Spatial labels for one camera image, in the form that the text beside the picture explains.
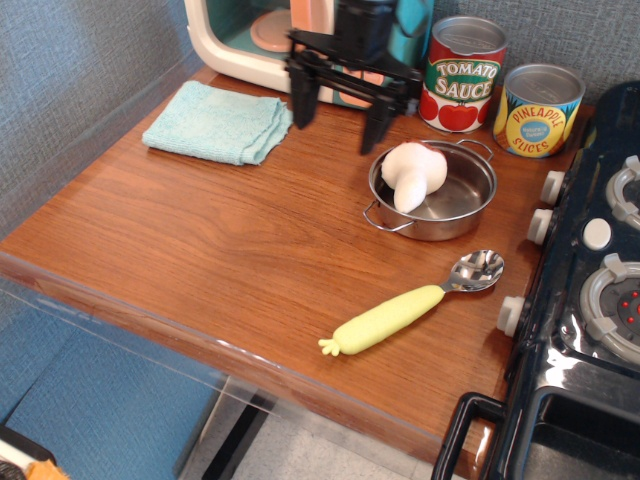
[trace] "wooden countertop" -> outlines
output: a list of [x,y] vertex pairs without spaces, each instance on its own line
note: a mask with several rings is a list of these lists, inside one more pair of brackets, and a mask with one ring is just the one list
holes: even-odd
[[[208,68],[194,79],[288,100]],[[0,244],[2,275],[430,462],[463,393],[504,398],[512,340],[496,329],[498,312],[505,296],[528,292],[540,256],[526,240],[531,215],[544,208],[547,172],[570,165],[592,108],[580,109],[564,153],[533,160],[493,141],[497,101],[471,135],[396,118],[366,156],[364,114],[319,104],[313,123],[292,126],[262,165],[236,167],[144,146],[142,133],[165,105]],[[363,218],[371,164],[415,138],[473,138],[494,150],[498,190],[476,230],[420,242]],[[481,248],[506,262],[494,288],[450,293],[356,356],[321,354],[319,338],[398,294],[443,282]],[[483,434],[465,447],[470,469]]]

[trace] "yellow can label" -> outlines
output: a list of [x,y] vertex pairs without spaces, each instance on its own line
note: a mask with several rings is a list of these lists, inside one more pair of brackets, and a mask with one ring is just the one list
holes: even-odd
[[566,105],[527,103],[502,92],[493,128],[498,144],[524,157],[546,157],[559,151],[569,136],[580,101]]

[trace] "blue cushion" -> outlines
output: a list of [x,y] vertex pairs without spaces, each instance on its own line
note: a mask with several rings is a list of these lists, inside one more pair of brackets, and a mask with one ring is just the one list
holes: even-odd
[[73,480],[174,479],[217,396],[76,329],[7,426],[51,450]]
[[74,330],[0,291],[0,423],[4,423]]

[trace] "can lid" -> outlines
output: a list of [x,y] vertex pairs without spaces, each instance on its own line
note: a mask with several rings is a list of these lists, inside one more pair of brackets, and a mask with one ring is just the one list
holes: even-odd
[[484,18],[447,17],[438,21],[431,31],[433,38],[458,55],[494,53],[507,46],[505,31]]
[[562,105],[580,100],[584,82],[572,70],[557,65],[530,64],[511,70],[504,79],[509,92],[539,105]]

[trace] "tomato sauce can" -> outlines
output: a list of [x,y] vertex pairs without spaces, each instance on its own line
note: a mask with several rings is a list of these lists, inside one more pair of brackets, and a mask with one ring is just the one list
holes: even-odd
[[505,31],[490,20],[455,16],[431,30],[420,116],[447,132],[470,132],[486,120],[507,51]]
[[571,133],[584,82],[557,65],[522,65],[509,72],[493,125],[493,138],[508,152],[542,158],[559,152]]

